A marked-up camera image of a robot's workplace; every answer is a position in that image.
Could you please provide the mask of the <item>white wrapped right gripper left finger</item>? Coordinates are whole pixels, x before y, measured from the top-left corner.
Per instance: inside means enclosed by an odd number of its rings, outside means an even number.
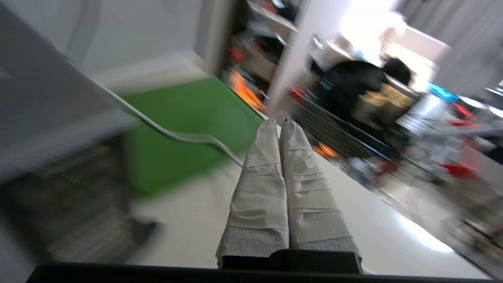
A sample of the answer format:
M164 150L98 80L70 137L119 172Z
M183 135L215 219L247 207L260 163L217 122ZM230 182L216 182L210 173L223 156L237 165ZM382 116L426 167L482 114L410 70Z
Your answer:
M216 251L217 265L228 258L268 259L290 245L287 191L274 119L257 128L244 158L229 215Z

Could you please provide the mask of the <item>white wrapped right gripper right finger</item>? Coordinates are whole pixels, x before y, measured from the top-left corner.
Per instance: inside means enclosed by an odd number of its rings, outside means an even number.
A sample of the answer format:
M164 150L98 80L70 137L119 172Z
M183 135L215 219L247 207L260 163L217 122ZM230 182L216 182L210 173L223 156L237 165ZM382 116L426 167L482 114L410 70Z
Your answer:
M313 272L361 274L360 250L303 129L285 120L279 146L294 266Z

